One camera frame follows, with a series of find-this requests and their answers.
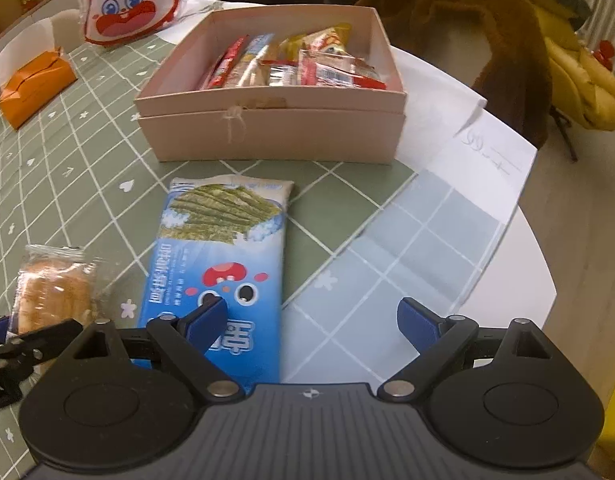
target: barcode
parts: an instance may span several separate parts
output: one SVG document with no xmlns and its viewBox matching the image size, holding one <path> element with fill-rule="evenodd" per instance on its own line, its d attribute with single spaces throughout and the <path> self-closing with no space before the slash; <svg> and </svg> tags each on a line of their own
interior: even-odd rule
<svg viewBox="0 0 615 480">
<path fill-rule="evenodd" d="M 341 86 L 354 86 L 353 75 L 339 70 L 333 70 L 324 65 L 316 65 L 316 78 L 324 79 L 330 84 L 340 84 Z"/>
</svg>

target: metal screw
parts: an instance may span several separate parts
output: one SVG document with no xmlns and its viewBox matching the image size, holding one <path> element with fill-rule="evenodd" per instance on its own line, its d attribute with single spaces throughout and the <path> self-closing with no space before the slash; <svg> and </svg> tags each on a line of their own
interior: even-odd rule
<svg viewBox="0 0 615 480">
<path fill-rule="evenodd" d="M 383 385 L 383 391 L 391 397 L 407 397 L 414 393 L 414 385 L 409 381 L 389 381 Z"/>
<path fill-rule="evenodd" d="M 215 381 L 207 387 L 207 391 L 215 397 L 231 397 L 238 393 L 239 386 L 234 381 Z"/>
</svg>

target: orange paper bag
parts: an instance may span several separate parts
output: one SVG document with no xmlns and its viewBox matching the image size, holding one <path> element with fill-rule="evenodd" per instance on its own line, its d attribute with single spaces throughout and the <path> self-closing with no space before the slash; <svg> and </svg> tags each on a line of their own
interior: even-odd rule
<svg viewBox="0 0 615 480">
<path fill-rule="evenodd" d="M 76 81 L 59 51 L 43 52 L 12 76 L 1 92 L 2 114 L 18 130 L 32 115 Z"/>
</svg>

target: pink box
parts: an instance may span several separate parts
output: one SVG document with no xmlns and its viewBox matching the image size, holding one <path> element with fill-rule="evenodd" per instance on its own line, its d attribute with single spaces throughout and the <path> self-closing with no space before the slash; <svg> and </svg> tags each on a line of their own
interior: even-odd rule
<svg viewBox="0 0 615 480">
<path fill-rule="evenodd" d="M 387 90 L 311 86 L 196 90 L 239 37 L 279 39 L 336 23 L 348 51 L 377 69 Z M 290 5 L 217 10 L 174 48 L 135 100 L 159 160 L 298 159 L 388 163 L 405 115 L 403 83 L 376 10 Z"/>
</svg>

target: orange box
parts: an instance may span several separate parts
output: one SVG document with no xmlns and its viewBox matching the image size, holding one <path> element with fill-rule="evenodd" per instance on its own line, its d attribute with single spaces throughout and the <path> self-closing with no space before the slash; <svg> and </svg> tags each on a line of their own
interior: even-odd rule
<svg viewBox="0 0 615 480">
<path fill-rule="evenodd" d="M 1 92 L 2 114 L 14 129 L 76 81 L 69 63 L 58 51 L 44 52 L 18 70 Z"/>
<path fill-rule="evenodd" d="M 348 52 L 377 69 L 387 90 L 257 86 L 198 90 L 238 38 L 273 32 L 276 40 L 336 23 L 352 26 Z M 298 159 L 388 163 L 407 95 L 376 10 L 289 5 L 217 10 L 163 62 L 135 100 L 157 158 Z"/>
</svg>

